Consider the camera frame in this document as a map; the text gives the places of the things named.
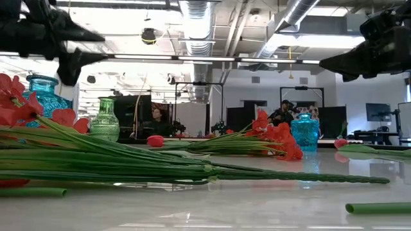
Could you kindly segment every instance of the green glass vase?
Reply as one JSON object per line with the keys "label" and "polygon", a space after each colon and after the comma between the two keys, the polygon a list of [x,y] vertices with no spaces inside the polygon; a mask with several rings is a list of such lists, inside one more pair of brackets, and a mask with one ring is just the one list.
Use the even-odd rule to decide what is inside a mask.
{"label": "green glass vase", "polygon": [[114,99],[100,97],[100,110],[91,122],[90,135],[116,142],[120,134],[120,125],[114,115]]}

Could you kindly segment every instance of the vase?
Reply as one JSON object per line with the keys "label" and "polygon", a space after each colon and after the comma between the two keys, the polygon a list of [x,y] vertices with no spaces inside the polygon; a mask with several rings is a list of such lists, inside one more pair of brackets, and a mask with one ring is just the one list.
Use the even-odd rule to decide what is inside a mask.
{"label": "vase", "polygon": [[114,115],[114,99],[100,97],[100,110],[91,121],[90,135],[116,142],[120,134],[120,125]]}
{"label": "vase", "polygon": [[316,151],[319,139],[319,122],[311,119],[310,113],[299,114],[299,120],[291,122],[295,141],[303,151]]}
{"label": "vase", "polygon": [[[44,117],[52,118],[56,109],[71,108],[71,101],[54,93],[58,85],[57,79],[41,75],[29,75],[26,79],[29,81],[29,90],[22,95],[28,99],[33,92],[36,92],[37,101],[44,107]],[[30,122],[26,126],[38,127],[40,125],[37,122]]]}

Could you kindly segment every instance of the computer monitor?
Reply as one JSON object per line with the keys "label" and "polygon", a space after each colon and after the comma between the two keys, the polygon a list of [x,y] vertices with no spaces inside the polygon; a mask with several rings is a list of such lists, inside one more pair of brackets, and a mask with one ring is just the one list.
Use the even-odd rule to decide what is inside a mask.
{"label": "computer monitor", "polygon": [[367,121],[391,122],[391,106],[387,103],[367,103]]}
{"label": "computer monitor", "polygon": [[[120,127],[133,128],[134,112],[136,110],[136,102],[139,96],[113,96],[114,114],[118,118]],[[139,100],[139,108],[137,110],[138,121],[146,122],[152,120],[152,97],[151,95],[142,95]]]}

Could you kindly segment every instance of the woman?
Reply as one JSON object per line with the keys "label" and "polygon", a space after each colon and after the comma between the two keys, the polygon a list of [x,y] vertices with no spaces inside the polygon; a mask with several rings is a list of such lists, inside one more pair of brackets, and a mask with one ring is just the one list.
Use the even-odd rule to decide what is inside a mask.
{"label": "woman", "polygon": [[152,135],[170,136],[173,132],[171,126],[167,123],[166,113],[156,108],[152,114],[153,120],[147,123],[144,128],[151,128]]}

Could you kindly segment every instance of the desk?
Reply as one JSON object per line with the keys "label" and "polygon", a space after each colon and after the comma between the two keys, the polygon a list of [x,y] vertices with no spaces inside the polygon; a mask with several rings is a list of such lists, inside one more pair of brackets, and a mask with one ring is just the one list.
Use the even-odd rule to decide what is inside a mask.
{"label": "desk", "polygon": [[385,145],[391,145],[390,136],[398,136],[398,132],[354,132],[356,140],[371,141],[373,144],[384,142]]}

